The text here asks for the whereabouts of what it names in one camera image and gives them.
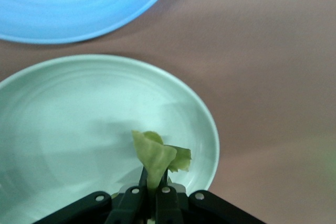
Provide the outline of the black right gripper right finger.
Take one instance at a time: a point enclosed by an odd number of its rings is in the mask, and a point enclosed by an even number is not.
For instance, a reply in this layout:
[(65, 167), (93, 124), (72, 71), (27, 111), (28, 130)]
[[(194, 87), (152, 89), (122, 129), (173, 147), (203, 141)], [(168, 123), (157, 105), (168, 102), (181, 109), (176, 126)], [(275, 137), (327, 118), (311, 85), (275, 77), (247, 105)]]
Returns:
[(168, 170), (162, 176), (155, 195), (155, 223), (183, 223), (176, 189), (168, 184)]

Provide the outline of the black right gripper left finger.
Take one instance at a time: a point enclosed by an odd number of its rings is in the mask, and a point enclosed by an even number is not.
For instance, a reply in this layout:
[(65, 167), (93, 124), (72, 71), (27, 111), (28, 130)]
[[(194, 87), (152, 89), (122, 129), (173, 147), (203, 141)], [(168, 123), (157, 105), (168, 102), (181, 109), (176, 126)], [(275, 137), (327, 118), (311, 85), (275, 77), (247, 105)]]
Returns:
[(118, 194), (112, 198), (112, 209), (105, 223), (145, 223), (147, 210), (143, 210), (146, 203), (148, 173), (142, 169), (137, 183), (122, 186)]

